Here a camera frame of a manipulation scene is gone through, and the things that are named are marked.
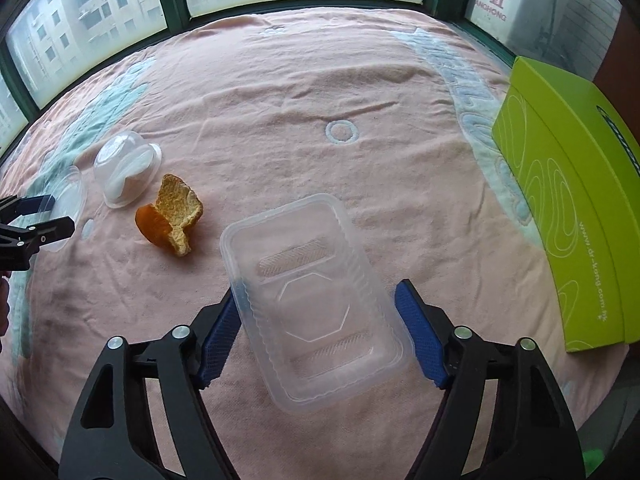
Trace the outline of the person's left hand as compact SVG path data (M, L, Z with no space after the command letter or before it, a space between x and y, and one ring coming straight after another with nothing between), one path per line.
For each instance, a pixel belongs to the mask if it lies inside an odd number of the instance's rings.
M0 278L0 336L3 337L9 327L9 292L11 278L10 271L2 271Z

